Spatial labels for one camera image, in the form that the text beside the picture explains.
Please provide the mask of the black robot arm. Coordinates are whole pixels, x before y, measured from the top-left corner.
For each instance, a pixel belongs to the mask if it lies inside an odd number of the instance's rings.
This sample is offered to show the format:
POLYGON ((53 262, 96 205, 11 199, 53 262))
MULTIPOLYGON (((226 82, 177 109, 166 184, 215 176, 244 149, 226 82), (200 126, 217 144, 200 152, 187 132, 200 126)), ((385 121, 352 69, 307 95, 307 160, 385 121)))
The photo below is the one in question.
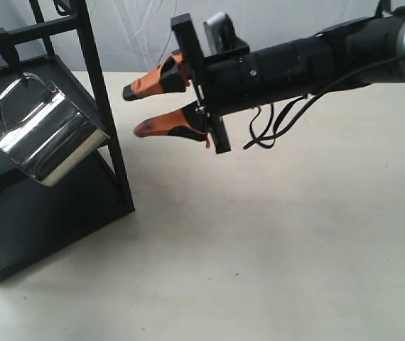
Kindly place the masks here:
POLYGON ((347 21, 307 37, 253 51, 218 12, 204 22, 211 54, 204 56, 192 18, 171 20, 178 49, 124 87, 126 101, 184 92, 196 100, 141 122, 138 137, 175 136, 230 151, 225 115, 286 100, 307 107, 327 93, 375 83, 405 83, 405 6, 377 4, 373 16, 347 21))

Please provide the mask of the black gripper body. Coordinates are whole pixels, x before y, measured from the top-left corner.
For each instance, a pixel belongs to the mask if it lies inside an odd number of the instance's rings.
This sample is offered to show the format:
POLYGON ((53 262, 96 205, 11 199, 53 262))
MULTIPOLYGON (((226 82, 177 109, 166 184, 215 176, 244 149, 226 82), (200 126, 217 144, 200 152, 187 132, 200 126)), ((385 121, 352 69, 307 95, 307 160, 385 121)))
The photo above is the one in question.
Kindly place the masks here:
POLYGON ((215 87, 210 84, 209 66, 242 55, 226 53, 204 56, 191 15, 181 14, 171 19, 171 30, 174 33, 181 53, 183 54, 188 74, 197 96, 197 112, 205 117, 217 154, 231 151, 230 141, 223 118, 216 112, 215 87))

